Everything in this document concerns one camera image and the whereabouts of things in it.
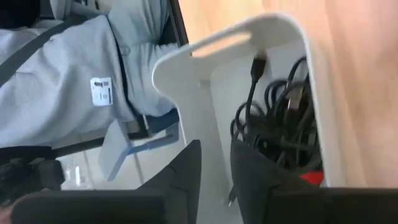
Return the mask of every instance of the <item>desk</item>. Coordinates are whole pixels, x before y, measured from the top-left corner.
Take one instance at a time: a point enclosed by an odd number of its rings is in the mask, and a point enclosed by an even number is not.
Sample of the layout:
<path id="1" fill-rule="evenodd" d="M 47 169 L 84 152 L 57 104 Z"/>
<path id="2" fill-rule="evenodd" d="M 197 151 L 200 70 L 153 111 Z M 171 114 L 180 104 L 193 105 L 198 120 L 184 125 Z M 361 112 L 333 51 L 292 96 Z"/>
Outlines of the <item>desk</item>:
<path id="1" fill-rule="evenodd" d="M 248 17 L 282 11 L 326 57 L 344 179 L 353 187 L 398 186 L 398 1 L 179 0 L 196 42 Z"/>

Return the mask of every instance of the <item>blue chair leg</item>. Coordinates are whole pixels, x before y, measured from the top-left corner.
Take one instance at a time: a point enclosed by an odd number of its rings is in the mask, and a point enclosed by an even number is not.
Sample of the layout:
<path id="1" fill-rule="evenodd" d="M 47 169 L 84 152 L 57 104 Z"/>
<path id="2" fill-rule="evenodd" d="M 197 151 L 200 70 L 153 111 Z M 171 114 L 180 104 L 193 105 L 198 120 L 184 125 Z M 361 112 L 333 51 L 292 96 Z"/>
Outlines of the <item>blue chair leg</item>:
<path id="1" fill-rule="evenodd" d="M 155 140 L 149 141 L 143 145 L 130 148 L 128 155 L 131 155 L 131 154 L 134 154 L 137 152 L 141 152 L 141 151 L 145 151 L 145 150 L 157 149 L 159 147 L 167 146 L 167 145 L 177 142 L 179 139 L 178 126 L 179 126 L 179 123 L 175 123 L 175 124 L 171 125 L 170 127 L 168 127 L 166 129 L 166 136 L 164 136 L 162 138 L 155 139 Z"/>

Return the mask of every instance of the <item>seat belt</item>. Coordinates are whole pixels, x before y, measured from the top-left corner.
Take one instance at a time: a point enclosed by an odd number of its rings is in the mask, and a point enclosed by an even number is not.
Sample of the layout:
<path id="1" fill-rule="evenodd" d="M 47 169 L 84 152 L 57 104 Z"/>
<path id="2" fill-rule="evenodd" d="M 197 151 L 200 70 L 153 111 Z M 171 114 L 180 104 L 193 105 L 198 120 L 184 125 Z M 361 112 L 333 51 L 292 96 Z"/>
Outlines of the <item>seat belt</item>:
<path id="1" fill-rule="evenodd" d="M 63 32 L 71 26 L 80 25 L 87 20 L 87 17 L 72 15 L 65 22 L 49 29 L 25 44 L 7 60 L 0 64 L 0 88 L 17 72 L 18 68 L 23 65 L 37 50 L 50 40 L 50 38 Z"/>

